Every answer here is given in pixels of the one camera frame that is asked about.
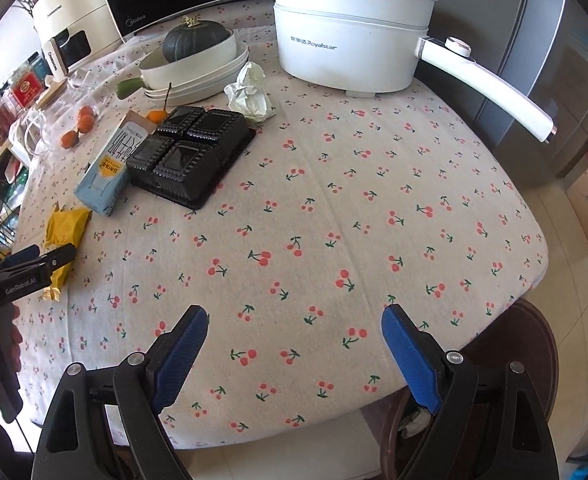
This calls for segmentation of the dark green pumpkin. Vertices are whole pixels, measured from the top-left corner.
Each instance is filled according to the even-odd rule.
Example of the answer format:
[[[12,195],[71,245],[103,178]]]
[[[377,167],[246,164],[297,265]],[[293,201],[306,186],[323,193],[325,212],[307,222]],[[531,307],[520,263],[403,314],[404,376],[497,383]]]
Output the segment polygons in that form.
[[[168,62],[175,62],[221,44],[228,36],[228,29],[218,22],[183,16],[181,24],[167,33],[161,51]]]

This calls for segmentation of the orange tangerine three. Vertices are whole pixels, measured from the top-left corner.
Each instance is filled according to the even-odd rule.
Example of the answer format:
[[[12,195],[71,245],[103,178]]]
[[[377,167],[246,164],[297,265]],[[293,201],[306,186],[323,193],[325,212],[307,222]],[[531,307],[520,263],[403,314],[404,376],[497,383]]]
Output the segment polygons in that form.
[[[81,118],[84,116],[94,116],[94,110],[92,106],[85,105],[82,106],[80,110],[78,110],[77,117]]]

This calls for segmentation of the glass jar with cork lid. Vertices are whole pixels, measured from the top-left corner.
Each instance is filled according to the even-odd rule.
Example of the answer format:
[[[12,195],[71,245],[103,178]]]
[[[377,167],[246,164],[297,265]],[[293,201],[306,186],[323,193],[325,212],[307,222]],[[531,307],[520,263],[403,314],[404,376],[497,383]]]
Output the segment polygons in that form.
[[[104,104],[104,100],[96,98],[88,88],[73,87],[67,81],[52,84],[34,104],[20,113],[10,129],[10,140],[20,143],[30,157],[62,151],[59,138],[69,130],[78,131],[78,110],[85,105],[93,107],[94,129]],[[79,132],[79,142],[87,135]]]

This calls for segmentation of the stack of white plates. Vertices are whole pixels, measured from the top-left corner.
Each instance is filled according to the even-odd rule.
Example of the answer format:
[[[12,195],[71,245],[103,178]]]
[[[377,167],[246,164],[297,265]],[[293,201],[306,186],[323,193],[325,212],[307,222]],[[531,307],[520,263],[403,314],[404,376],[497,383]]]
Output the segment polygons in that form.
[[[213,72],[191,81],[181,82],[160,90],[144,89],[145,96],[153,101],[164,102],[169,106],[187,105],[210,98],[223,91],[224,87],[236,81],[239,72],[249,58],[249,49],[243,41],[236,42],[236,58]]]

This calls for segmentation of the grey refrigerator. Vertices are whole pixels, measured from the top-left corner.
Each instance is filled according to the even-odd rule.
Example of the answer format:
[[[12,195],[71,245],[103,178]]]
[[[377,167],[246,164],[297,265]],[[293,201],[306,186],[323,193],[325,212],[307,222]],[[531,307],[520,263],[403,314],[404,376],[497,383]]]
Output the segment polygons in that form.
[[[540,143],[478,92],[417,66],[417,79],[454,108],[518,187],[567,177],[588,151],[588,14],[579,1],[440,0],[429,33],[467,42],[476,62],[552,117],[558,132]]]

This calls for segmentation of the orange peel with stem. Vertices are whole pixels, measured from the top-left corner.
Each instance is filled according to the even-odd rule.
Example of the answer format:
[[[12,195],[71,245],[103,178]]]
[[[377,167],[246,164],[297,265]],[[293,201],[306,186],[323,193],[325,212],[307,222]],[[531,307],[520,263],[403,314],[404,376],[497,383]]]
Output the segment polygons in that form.
[[[163,107],[161,107],[160,110],[150,110],[146,115],[146,119],[155,125],[162,124],[169,117],[169,112],[167,111],[167,103],[170,91],[171,86],[168,86]]]

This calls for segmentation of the red label spice jar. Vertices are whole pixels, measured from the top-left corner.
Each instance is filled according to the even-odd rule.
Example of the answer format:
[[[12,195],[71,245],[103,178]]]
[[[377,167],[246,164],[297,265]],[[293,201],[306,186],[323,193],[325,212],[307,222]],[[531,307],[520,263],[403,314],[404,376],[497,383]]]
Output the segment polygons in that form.
[[[43,82],[30,67],[17,68],[8,81],[10,93],[21,108],[29,107],[44,91]]]

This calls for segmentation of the crumpled white tissue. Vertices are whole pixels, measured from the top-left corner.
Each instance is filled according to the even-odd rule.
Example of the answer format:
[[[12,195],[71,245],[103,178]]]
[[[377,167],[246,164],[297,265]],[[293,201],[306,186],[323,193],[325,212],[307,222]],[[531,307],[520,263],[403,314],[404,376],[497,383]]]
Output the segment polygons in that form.
[[[260,65],[247,62],[236,77],[227,84],[223,93],[228,99],[228,108],[242,114],[251,125],[261,125],[275,115],[266,89],[266,75]]]

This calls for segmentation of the cream air fryer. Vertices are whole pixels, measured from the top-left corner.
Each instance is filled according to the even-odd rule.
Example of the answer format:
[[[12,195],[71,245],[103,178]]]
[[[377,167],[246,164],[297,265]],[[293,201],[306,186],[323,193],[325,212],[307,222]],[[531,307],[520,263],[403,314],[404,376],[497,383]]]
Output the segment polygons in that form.
[[[122,44],[107,0],[39,0],[32,15],[44,60],[56,80]]]

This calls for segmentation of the yellow crumpled wrapper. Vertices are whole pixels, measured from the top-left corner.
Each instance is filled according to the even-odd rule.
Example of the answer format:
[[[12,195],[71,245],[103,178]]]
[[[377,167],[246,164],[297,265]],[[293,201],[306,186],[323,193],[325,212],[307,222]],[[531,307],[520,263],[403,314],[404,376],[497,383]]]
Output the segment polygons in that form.
[[[58,204],[54,205],[50,218],[47,220],[44,245],[46,249],[59,248],[66,244],[73,244],[78,248],[85,232],[92,210],[86,207],[76,209],[62,209]],[[43,299],[59,301],[62,286],[67,282],[74,257],[70,263],[66,263],[57,269],[51,277],[52,283],[42,294]]]

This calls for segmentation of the cherry print tablecloth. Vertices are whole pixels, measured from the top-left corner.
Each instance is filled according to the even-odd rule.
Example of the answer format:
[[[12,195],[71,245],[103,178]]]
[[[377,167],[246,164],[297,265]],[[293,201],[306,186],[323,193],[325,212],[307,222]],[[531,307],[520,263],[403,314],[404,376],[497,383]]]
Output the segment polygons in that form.
[[[57,300],[20,303],[24,417],[42,422],[73,362],[149,348],[192,304],[208,335],[161,420],[178,448],[272,437],[403,384],[381,333],[400,304],[465,346],[548,268],[509,176],[420,82],[352,99],[288,76],[271,0],[199,13],[236,31],[277,110],[199,210],[126,188],[93,214]]]

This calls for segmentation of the white electric cooking pot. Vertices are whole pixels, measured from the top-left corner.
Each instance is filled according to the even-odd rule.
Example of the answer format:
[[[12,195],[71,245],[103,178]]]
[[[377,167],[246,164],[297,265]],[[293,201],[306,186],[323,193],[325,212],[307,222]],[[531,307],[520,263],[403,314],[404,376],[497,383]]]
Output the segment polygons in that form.
[[[407,89],[425,62],[494,102],[538,141],[556,134],[553,119],[528,96],[476,63],[471,47],[428,33],[438,0],[274,0],[280,64],[286,73],[373,98]]]

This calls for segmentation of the orange tangerine one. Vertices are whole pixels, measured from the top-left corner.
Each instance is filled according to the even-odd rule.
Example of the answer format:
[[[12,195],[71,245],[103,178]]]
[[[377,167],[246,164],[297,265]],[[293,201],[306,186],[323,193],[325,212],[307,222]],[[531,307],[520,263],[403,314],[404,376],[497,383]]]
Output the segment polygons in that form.
[[[79,143],[79,132],[77,130],[69,130],[59,138],[60,146],[64,150],[70,150]]]

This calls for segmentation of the black plastic tray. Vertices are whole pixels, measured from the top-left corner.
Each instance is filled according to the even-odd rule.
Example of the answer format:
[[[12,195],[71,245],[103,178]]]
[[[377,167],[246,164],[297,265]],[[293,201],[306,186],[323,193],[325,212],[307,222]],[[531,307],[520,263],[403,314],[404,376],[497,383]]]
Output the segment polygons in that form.
[[[255,136],[242,114],[181,105],[128,157],[126,170],[138,188],[197,210]]]

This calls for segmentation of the light blue milk carton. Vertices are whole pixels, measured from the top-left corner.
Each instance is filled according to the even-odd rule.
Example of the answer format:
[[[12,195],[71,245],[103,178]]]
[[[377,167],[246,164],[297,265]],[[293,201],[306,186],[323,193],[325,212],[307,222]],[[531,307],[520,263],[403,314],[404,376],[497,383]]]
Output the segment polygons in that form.
[[[129,182],[126,160],[155,130],[153,122],[129,110],[88,166],[74,196],[96,214],[110,216]]]

